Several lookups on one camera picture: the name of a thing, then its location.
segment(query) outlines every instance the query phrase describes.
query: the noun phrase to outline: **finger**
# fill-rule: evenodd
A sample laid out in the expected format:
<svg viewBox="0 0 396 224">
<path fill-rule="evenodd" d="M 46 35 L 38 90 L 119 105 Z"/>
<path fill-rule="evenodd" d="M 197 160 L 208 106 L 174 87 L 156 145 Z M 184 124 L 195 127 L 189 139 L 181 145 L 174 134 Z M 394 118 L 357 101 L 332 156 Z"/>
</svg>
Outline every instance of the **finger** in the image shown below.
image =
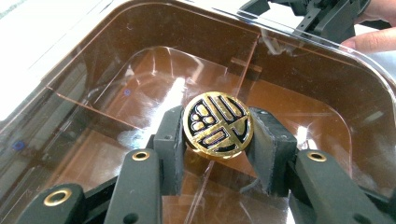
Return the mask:
<svg viewBox="0 0 396 224">
<path fill-rule="evenodd" d="M 396 28 L 357 35 L 341 43 L 363 53 L 396 50 Z"/>
</svg>

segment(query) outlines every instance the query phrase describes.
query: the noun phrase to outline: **transparent plastic box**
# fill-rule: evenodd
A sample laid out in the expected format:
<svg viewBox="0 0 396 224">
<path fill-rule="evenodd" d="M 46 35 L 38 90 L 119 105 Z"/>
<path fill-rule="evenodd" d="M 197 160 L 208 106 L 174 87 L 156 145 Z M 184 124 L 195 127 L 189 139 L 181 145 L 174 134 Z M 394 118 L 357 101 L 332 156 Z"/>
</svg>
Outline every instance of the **transparent plastic box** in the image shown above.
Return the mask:
<svg viewBox="0 0 396 224">
<path fill-rule="evenodd" d="M 394 90 L 376 64 L 334 46 L 182 2 L 127 2 L 0 123 L 0 222 L 51 186 L 87 191 L 116 176 L 166 110 L 206 91 L 271 112 L 299 149 L 331 153 L 358 184 L 389 196 Z M 163 196 L 163 223 L 291 219 L 288 199 L 241 191 L 256 178 L 245 154 L 218 162 L 188 148 L 184 160 L 182 193 Z"/>
</svg>

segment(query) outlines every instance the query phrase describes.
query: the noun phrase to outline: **gold coin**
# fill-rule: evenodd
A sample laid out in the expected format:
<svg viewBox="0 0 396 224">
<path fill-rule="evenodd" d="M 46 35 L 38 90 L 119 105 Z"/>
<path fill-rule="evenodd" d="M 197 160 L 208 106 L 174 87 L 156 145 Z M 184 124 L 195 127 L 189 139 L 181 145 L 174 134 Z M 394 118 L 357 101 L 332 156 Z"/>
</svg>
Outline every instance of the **gold coin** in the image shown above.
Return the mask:
<svg viewBox="0 0 396 224">
<path fill-rule="evenodd" d="M 187 104 L 183 130 L 193 150 L 209 159 L 236 157 L 253 136 L 248 107 L 218 91 L 198 95 Z"/>
</svg>

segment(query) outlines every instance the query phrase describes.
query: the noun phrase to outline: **human hand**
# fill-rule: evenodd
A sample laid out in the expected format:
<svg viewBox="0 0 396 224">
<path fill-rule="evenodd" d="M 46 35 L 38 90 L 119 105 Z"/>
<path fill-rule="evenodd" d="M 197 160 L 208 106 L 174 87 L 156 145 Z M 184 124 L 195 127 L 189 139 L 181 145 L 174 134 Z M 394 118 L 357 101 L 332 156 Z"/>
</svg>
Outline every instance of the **human hand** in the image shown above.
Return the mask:
<svg viewBox="0 0 396 224">
<path fill-rule="evenodd" d="M 372 0 L 356 23 L 377 20 L 388 21 L 392 28 L 357 35 L 341 45 L 364 53 L 396 50 L 396 0 Z"/>
</svg>

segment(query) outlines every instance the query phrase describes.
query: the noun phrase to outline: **black and gold token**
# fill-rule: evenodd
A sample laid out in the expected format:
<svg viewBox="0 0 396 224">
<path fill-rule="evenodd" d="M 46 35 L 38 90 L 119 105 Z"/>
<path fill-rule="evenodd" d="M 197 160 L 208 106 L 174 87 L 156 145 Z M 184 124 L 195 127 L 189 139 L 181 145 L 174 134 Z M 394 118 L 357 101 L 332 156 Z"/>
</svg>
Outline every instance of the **black and gold token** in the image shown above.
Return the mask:
<svg viewBox="0 0 396 224">
<path fill-rule="evenodd" d="M 198 95 L 187 104 L 183 129 L 193 150 L 209 159 L 236 157 L 253 136 L 248 108 L 218 91 Z"/>
</svg>

